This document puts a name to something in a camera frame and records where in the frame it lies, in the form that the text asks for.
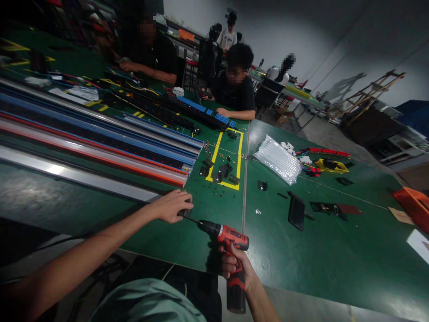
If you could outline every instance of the green workbench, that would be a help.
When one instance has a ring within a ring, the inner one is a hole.
[[[25,27],[8,31],[4,37],[53,57],[56,61],[51,62],[52,68],[64,73],[97,78],[106,67],[100,57],[86,49],[73,53],[51,51],[47,46],[67,43]],[[28,67],[15,66],[10,70],[0,68],[0,71],[4,76],[22,80],[23,75],[31,75],[25,68]],[[218,106],[212,102],[203,104],[211,109]],[[90,108],[99,110],[102,106],[103,103]],[[122,108],[136,112],[126,106]],[[109,106],[101,113],[120,115],[118,109]],[[278,142],[290,142],[295,150],[318,147],[257,120],[250,124],[237,122],[236,127],[243,133],[240,134],[243,138],[241,152],[248,155],[257,150],[266,134]],[[209,140],[211,144],[217,142],[219,132],[203,125],[200,128],[202,132],[198,138]],[[4,135],[0,135],[0,140],[99,171],[109,171],[156,189],[171,189],[168,185],[24,140]],[[223,135],[214,168],[225,162],[219,157],[219,153],[223,153],[235,161],[235,172],[239,146],[240,138],[233,140]],[[312,159],[319,157],[325,156],[311,155]],[[323,173],[319,178],[301,174],[297,183],[289,186],[258,160],[241,159],[240,189],[234,190],[210,185],[199,176],[198,170],[205,158],[202,151],[195,165],[197,171],[192,172],[185,186],[193,194],[193,217],[242,229],[250,238],[248,256],[263,284],[409,319],[429,319],[429,266],[406,242],[415,226],[397,221],[387,210],[387,207],[401,209],[391,195],[401,186],[392,176],[354,161],[356,165],[342,175],[354,182],[351,186],[339,184],[335,178],[341,175],[334,173]],[[258,180],[268,182],[267,191],[258,190]],[[140,207],[122,197],[3,163],[0,163],[0,184],[2,217],[73,236],[98,231]],[[312,212],[316,220],[306,219],[301,232],[287,221],[290,199],[277,195],[286,195],[287,191],[304,199],[308,209],[311,201],[344,203],[358,207],[362,214],[348,215],[348,222],[344,222],[333,215]],[[188,221],[175,225],[154,221],[122,248],[215,272],[219,258],[216,251],[211,251],[211,246],[209,237]]]

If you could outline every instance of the orange box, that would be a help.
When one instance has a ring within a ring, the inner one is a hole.
[[[393,196],[414,222],[429,233],[429,198],[421,192],[407,187],[394,192]]]
[[[189,40],[192,42],[193,42],[193,39],[195,37],[193,34],[187,32],[186,30],[183,30],[183,29],[179,29],[179,35],[180,35],[180,38],[182,38],[184,40]]]

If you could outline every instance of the plastic bag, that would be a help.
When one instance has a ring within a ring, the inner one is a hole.
[[[296,183],[302,170],[298,159],[268,135],[253,156],[275,171],[290,186]]]

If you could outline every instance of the red handle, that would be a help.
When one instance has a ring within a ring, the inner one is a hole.
[[[244,269],[237,258],[236,271],[227,280],[227,309],[232,313],[246,313],[246,288],[244,286]]]

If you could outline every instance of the green shirt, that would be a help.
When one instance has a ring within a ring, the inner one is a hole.
[[[188,298],[166,282],[141,279],[110,292],[89,321],[206,322],[206,319]]]

